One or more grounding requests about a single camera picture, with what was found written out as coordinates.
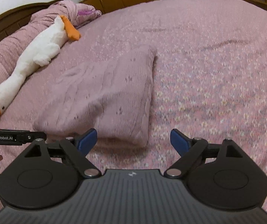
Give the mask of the pink knitted cardigan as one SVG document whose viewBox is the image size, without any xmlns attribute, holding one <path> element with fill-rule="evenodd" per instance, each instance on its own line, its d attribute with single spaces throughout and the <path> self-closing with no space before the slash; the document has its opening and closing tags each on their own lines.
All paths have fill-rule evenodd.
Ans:
<svg viewBox="0 0 267 224">
<path fill-rule="evenodd" d="M 94 128 L 104 147 L 147 145 L 157 50 L 141 45 L 104 62 L 82 63 L 52 85 L 33 123 L 51 140 Z"/>
</svg>

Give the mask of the rolled pink quilt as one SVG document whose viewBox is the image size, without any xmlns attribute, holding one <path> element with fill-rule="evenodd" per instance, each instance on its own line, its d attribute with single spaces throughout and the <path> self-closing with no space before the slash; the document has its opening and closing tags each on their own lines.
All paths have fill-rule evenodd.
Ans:
<svg viewBox="0 0 267 224">
<path fill-rule="evenodd" d="M 0 40 L 0 84 L 12 74 L 18 58 L 29 43 L 53 25 L 58 15 L 64 15 L 75 28 L 80 28 L 100 17 L 102 13 L 91 5 L 70 0 L 58 1 L 34 13 L 26 25 Z"/>
</svg>

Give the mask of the white plush goose toy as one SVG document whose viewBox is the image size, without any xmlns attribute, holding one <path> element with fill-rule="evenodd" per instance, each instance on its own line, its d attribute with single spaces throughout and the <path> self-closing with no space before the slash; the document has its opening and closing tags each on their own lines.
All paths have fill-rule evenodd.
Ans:
<svg viewBox="0 0 267 224">
<path fill-rule="evenodd" d="M 18 58 L 9 78 L 0 84 L 0 115 L 14 100 L 29 75 L 49 65 L 68 40 L 78 41 L 80 38 L 80 32 L 64 15 L 57 16 L 50 27 L 38 34 Z"/>
</svg>

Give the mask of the pink floral bedspread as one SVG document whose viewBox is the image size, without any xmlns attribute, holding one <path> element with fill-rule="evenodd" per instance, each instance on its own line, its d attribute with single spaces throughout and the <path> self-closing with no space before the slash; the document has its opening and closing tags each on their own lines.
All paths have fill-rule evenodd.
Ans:
<svg viewBox="0 0 267 224">
<path fill-rule="evenodd" d="M 29 77 L 0 128 L 31 129 L 65 71 L 151 45 L 157 56 L 149 139 L 135 146 L 100 140 L 89 160 L 101 170 L 167 169 L 178 159 L 169 142 L 177 128 L 212 143 L 232 137 L 267 174 L 266 11 L 242 0 L 157 0 L 104 14 L 80 33 Z"/>
</svg>

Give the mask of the dark wooden headboard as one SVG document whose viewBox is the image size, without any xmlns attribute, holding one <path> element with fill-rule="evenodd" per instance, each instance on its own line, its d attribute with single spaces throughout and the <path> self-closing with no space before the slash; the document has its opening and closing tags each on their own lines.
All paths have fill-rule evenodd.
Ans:
<svg viewBox="0 0 267 224">
<path fill-rule="evenodd" d="M 22 5 L 2 13 L 0 15 L 0 41 L 27 25 L 34 13 L 47 9 L 50 5 L 59 1 L 63 0 Z"/>
</svg>

